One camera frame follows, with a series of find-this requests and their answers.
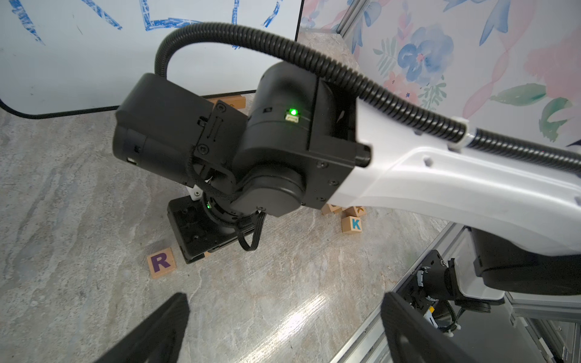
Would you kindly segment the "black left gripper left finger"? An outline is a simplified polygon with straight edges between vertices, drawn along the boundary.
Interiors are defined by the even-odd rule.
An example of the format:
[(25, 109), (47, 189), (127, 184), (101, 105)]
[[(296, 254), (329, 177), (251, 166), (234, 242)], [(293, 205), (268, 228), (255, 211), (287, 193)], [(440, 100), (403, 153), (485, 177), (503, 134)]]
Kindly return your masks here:
[(98, 362), (177, 362), (190, 315), (185, 293), (175, 293)]

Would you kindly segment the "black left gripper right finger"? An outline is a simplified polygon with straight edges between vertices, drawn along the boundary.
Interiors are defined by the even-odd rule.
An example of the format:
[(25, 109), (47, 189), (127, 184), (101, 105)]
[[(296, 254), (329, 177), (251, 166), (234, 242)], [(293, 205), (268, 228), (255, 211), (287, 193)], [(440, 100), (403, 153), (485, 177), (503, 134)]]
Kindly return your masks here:
[(394, 362), (473, 362), (397, 293), (384, 295), (381, 320)]

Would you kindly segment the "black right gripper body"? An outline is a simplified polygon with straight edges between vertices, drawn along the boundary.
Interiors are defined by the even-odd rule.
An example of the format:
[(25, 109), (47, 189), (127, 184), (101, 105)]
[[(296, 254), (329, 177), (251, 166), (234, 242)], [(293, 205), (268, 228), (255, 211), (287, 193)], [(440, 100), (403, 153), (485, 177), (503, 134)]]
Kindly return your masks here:
[(204, 252), (215, 252), (241, 235), (254, 232), (257, 215), (244, 216), (222, 208), (213, 198), (193, 201), (189, 196), (168, 203), (169, 223), (186, 263), (202, 260)]

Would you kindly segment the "wooden block letter R purple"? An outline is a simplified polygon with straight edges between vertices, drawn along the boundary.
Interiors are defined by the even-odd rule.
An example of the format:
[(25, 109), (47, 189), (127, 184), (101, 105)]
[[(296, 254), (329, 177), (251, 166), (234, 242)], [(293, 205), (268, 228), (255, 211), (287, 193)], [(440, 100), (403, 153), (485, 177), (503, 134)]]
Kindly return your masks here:
[(177, 264), (170, 247), (149, 255), (146, 261), (153, 279), (158, 279), (177, 270)]

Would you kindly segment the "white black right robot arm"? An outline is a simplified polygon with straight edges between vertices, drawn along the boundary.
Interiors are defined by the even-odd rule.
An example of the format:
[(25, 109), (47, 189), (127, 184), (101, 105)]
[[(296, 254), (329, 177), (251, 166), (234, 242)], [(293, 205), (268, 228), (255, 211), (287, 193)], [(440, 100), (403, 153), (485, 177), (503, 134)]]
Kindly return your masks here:
[(580, 292), (580, 174), (443, 142), (287, 63), (249, 115), (145, 74), (119, 107), (118, 159), (182, 184), (170, 221), (187, 262), (299, 207), (389, 207), (470, 228), (473, 251), (418, 282), (436, 299)]

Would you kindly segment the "wooden block letter K teal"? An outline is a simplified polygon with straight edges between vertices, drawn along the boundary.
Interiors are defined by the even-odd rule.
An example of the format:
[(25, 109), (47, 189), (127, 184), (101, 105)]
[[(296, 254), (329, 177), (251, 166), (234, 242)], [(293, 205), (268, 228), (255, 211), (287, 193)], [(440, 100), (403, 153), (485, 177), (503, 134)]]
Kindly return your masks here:
[(341, 220), (341, 230), (344, 234), (359, 234), (363, 232), (362, 220), (359, 217), (347, 216)]

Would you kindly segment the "wooden block letter X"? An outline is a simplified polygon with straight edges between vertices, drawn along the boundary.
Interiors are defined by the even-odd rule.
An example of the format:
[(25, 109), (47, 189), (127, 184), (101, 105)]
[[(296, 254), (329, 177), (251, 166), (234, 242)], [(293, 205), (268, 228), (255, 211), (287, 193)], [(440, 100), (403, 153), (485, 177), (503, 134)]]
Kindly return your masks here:
[(345, 208), (343, 210), (343, 212), (345, 213), (346, 216), (352, 216), (352, 217), (356, 217), (356, 218), (359, 218), (359, 217), (367, 214), (365, 207), (361, 207), (361, 206), (348, 207), (348, 208)]

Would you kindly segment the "whiteboard with blue RED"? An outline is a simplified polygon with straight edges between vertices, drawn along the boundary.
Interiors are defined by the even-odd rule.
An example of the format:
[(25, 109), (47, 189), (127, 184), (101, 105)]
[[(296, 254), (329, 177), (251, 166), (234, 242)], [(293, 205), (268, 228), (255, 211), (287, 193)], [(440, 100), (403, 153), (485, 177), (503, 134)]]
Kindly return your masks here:
[(118, 106), (159, 45), (220, 22), (296, 39), (302, 1), (3, 1), (1, 106), (25, 118)]

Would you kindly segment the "wooden whiteboard easel stand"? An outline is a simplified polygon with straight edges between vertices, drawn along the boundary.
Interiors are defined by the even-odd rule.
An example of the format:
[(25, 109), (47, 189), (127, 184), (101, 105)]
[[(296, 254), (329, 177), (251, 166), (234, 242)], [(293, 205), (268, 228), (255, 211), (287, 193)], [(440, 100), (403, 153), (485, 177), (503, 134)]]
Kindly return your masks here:
[(213, 104), (216, 104), (218, 101), (222, 101), (237, 110), (243, 110), (247, 106), (247, 100), (243, 95), (209, 98), (209, 101)]

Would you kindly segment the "aluminium right corner post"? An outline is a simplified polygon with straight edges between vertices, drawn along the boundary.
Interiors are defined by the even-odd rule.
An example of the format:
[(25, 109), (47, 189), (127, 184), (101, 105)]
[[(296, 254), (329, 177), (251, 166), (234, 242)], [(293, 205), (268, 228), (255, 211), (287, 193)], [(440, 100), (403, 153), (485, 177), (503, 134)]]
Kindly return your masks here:
[(369, 3), (368, 0), (353, 0), (343, 16), (341, 22), (337, 26), (336, 33), (345, 36), (348, 31), (354, 26), (361, 13)]

